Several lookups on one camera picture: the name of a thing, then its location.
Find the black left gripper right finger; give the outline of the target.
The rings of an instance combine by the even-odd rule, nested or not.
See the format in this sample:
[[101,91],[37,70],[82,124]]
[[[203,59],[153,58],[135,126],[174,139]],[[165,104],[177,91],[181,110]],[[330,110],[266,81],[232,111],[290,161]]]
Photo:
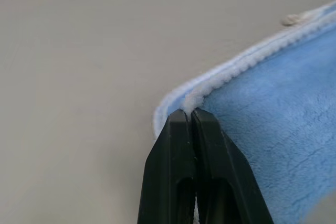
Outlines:
[[200,223],[273,223],[250,164],[213,114],[191,114]]

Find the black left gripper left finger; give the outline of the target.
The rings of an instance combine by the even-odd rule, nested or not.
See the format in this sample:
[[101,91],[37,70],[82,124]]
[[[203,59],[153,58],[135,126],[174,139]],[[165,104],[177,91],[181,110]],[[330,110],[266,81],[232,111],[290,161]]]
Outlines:
[[187,116],[170,114],[143,173],[138,223],[193,223],[196,166]]

